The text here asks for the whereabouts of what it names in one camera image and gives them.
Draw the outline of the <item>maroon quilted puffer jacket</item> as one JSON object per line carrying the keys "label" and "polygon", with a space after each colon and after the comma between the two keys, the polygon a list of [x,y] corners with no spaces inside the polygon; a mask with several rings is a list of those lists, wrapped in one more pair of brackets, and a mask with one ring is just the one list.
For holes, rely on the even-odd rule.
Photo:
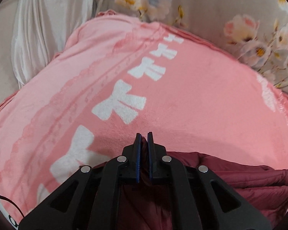
{"label": "maroon quilted puffer jacket", "polygon": [[[246,166],[206,154],[168,153],[187,167],[205,165],[231,186],[271,223],[271,229],[288,229],[288,170],[267,166]],[[115,217],[98,218],[97,204],[89,229],[173,229],[171,211],[165,204],[165,190],[149,177],[149,152],[140,155],[140,181],[123,181]]]}

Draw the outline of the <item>pink bow-print blanket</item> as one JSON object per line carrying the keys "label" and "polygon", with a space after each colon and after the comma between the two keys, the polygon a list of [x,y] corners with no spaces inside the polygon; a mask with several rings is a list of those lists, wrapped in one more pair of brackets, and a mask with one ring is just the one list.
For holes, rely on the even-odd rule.
{"label": "pink bow-print blanket", "polygon": [[288,96],[212,44],[107,12],[0,106],[0,195],[29,213],[152,132],[168,151],[288,169]]}

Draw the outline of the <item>grey floral blanket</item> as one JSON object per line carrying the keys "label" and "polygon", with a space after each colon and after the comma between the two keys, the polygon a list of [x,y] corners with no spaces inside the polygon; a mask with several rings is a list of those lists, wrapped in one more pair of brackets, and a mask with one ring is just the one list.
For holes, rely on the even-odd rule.
{"label": "grey floral blanket", "polygon": [[145,22],[191,32],[288,93],[288,0],[96,0]]}

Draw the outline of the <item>white satin curtain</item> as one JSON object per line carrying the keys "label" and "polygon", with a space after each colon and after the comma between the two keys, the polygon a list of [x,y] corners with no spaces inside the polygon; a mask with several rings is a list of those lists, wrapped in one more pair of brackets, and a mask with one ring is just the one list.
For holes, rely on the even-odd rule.
{"label": "white satin curtain", "polygon": [[94,0],[19,0],[11,63],[23,87],[64,49],[67,39],[93,15]]}

